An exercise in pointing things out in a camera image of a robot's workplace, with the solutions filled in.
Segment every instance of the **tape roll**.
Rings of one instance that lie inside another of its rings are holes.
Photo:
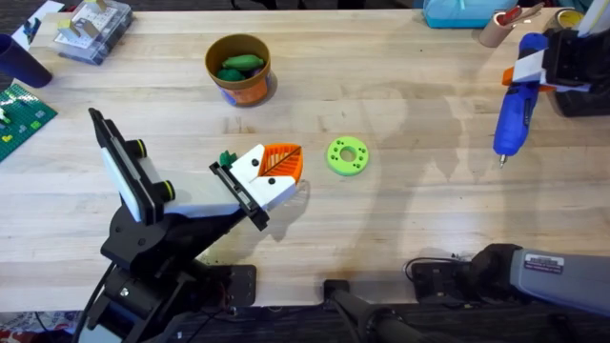
[[[580,23],[584,14],[574,9],[558,10],[553,18],[549,20],[548,29],[572,29]]]
[[[498,22],[498,16],[505,14],[504,12],[498,12],[494,14],[492,19],[487,23],[487,26],[478,35],[478,41],[480,44],[488,48],[496,48],[502,43],[504,38],[513,30],[515,25],[502,26]]]

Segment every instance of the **green ring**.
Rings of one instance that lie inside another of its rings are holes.
[[[345,149],[352,152],[354,161],[348,162],[341,158],[341,151]],[[369,163],[369,149],[357,138],[338,137],[328,146],[326,161],[333,172],[343,176],[354,176],[364,171]]]

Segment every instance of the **blue container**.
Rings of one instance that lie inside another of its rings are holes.
[[[484,28],[499,10],[509,10],[518,0],[425,0],[423,15],[433,29]]]
[[[52,75],[12,37],[0,34],[0,72],[34,88],[47,86]]]

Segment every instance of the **teal container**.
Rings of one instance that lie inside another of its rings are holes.
[[[479,29],[496,11],[509,10],[518,0],[425,0],[423,15],[433,29]]]

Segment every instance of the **clear plastic box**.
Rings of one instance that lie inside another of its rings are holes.
[[[68,39],[62,33],[57,34],[51,46],[60,56],[95,66],[104,62],[132,24],[132,8],[129,5],[112,0],[104,2],[107,8],[103,13],[94,13],[85,2],[78,5],[73,12],[72,22],[80,18],[88,19],[99,30],[99,34],[93,39],[88,37]]]
[[[423,15],[433,29],[484,28],[496,11],[509,10],[518,0],[425,0]]]

